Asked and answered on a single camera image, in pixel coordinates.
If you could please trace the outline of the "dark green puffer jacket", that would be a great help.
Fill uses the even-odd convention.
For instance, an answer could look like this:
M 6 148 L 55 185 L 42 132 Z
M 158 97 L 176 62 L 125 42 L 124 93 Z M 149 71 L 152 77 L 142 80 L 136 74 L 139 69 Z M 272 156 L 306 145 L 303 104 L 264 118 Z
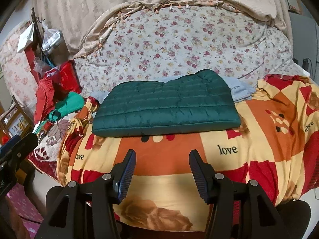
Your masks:
M 117 85 L 100 105 L 92 132 L 102 137 L 163 135 L 224 131 L 240 124 L 230 88 L 206 69 L 166 83 Z

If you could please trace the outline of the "red white floral blanket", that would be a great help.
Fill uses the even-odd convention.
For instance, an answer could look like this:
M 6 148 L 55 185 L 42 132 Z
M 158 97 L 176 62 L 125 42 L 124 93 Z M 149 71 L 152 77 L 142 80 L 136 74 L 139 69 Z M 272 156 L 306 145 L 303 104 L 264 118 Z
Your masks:
M 56 164 L 59 149 L 67 132 L 70 120 L 76 113 L 60 119 L 50 128 L 38 146 L 28 155 L 28 160 L 42 174 L 57 179 Z

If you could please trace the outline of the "red padded jacket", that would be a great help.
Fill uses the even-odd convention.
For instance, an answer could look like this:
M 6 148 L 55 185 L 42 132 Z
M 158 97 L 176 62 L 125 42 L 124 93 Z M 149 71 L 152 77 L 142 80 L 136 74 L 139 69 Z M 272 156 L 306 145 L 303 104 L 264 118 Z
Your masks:
M 42 121 L 55 108 L 55 89 L 51 79 L 40 80 L 36 91 L 36 109 L 33 115 L 34 123 Z

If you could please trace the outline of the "red orange love blanket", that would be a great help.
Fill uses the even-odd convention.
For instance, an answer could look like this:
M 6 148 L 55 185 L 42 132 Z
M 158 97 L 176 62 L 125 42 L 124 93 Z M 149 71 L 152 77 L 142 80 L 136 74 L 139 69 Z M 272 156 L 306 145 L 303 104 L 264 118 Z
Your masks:
M 156 231 L 204 231 L 213 189 L 203 177 L 255 180 L 275 206 L 318 187 L 318 86 L 309 78 L 271 74 L 251 100 L 236 105 L 239 128 L 189 134 L 103 138 L 93 133 L 87 103 L 70 122 L 57 155 L 57 179 L 93 182 L 136 153 L 120 222 Z

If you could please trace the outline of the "teal green garment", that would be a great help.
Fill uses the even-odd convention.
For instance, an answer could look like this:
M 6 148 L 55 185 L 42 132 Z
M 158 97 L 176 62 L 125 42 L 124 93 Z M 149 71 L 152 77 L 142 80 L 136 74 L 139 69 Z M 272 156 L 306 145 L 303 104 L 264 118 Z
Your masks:
M 84 102 L 85 100 L 81 95 L 76 92 L 69 92 L 62 101 L 55 103 L 55 108 L 46 116 L 45 119 L 35 124 L 33 132 L 38 134 L 40 128 L 46 123 L 55 123 L 68 114 L 82 109 Z

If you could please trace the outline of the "white paper bag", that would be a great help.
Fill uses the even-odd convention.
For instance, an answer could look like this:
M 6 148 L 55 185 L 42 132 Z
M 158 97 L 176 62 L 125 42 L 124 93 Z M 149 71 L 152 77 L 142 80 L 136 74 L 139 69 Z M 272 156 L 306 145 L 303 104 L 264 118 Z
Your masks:
M 22 53 L 32 42 L 34 36 L 35 23 L 31 23 L 27 29 L 20 35 L 17 53 Z

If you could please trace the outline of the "light blue fleece garment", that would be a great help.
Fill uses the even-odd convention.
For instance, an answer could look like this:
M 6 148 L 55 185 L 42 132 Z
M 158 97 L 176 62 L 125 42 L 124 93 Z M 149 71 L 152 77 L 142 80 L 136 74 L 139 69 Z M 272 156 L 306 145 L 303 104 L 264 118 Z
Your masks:
M 230 88 L 234 103 L 252 100 L 252 94 L 256 91 L 254 87 L 234 77 L 222 77 L 222 79 L 228 85 L 228 88 Z M 109 93 L 109 91 L 93 91 L 90 93 L 90 96 L 101 104 Z

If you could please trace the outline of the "clear plastic bag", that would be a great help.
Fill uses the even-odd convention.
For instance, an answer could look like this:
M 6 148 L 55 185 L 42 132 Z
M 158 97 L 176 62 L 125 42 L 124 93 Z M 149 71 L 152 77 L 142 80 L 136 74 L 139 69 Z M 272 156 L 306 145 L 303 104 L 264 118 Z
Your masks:
M 63 33 L 58 29 L 50 29 L 45 20 L 42 21 L 42 27 L 44 30 L 44 37 L 41 49 L 46 55 L 49 55 L 61 44 Z

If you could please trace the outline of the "beige fringed bedspread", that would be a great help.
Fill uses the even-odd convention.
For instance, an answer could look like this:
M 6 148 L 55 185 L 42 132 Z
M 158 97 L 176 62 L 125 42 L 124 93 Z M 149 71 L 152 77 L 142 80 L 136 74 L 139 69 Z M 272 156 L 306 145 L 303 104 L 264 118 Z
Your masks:
M 85 56 L 106 40 L 109 29 L 136 11 L 186 5 L 220 6 L 244 12 L 277 27 L 288 38 L 292 29 L 285 0 L 31 0 L 40 19 L 60 29 L 69 53 Z

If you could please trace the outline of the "floral white quilt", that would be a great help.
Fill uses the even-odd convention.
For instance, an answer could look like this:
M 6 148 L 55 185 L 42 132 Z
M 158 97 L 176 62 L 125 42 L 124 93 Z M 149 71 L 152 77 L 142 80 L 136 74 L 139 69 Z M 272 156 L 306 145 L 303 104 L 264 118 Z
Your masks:
M 267 74 L 297 74 L 277 28 L 219 7 L 142 10 L 119 21 L 99 49 L 75 60 L 84 96 L 132 80 L 210 69 L 251 85 Z

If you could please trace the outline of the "white refrigerator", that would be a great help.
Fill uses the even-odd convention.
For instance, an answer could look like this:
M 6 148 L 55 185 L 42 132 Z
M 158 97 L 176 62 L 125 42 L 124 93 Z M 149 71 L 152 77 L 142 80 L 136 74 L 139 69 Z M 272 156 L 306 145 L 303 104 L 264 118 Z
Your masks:
M 289 13 L 293 36 L 293 59 L 318 84 L 318 26 L 313 18 Z

